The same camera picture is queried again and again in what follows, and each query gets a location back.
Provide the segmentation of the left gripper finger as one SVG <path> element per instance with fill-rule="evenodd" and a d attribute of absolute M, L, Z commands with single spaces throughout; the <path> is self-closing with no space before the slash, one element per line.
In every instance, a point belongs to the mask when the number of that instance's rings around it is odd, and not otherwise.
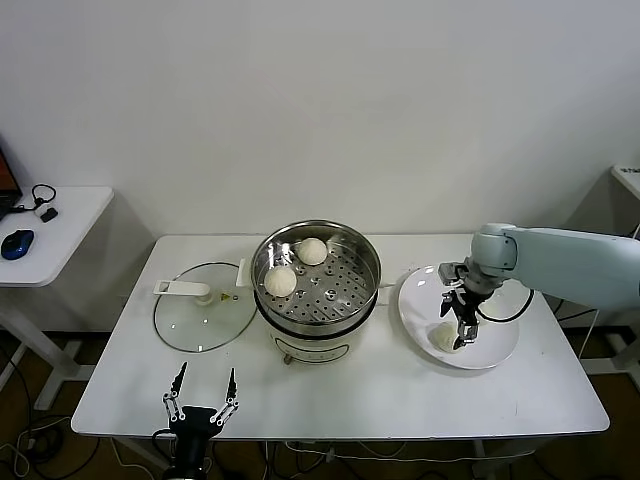
<path fill-rule="evenodd" d="M 214 415 L 210 417 L 210 423 L 215 425 L 225 425 L 231 416 L 237 411 L 238 406 L 239 402 L 237 397 L 235 369 L 232 368 L 230 371 L 225 403 Z"/>
<path fill-rule="evenodd" d="M 171 382 L 169 391 L 165 392 L 162 397 L 162 401 L 170 423 L 175 423 L 177 421 L 183 421 L 186 419 L 186 414 L 184 413 L 183 407 L 179 400 L 179 394 L 184 381 L 187 366 L 187 362 L 184 362 L 181 365 L 178 374 Z"/>

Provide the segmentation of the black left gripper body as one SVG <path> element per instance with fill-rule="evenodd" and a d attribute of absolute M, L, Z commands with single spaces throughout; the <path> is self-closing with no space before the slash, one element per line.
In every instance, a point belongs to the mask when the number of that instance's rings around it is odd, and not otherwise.
<path fill-rule="evenodd" d="M 204 461 L 209 441 L 222 427 L 211 418 L 217 410 L 185 406 L 184 417 L 169 420 L 169 429 L 176 437 L 175 456 L 169 468 L 170 479 L 205 479 Z"/>

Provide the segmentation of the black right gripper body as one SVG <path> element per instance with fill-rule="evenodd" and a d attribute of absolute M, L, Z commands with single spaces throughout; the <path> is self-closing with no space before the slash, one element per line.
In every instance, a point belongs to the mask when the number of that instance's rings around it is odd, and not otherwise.
<path fill-rule="evenodd" d="M 478 307 L 488 300 L 501 286 L 501 280 L 497 277 L 487 276 L 482 272 L 457 271 L 455 279 L 456 299 L 462 306 L 461 318 L 467 326 L 478 326 Z"/>

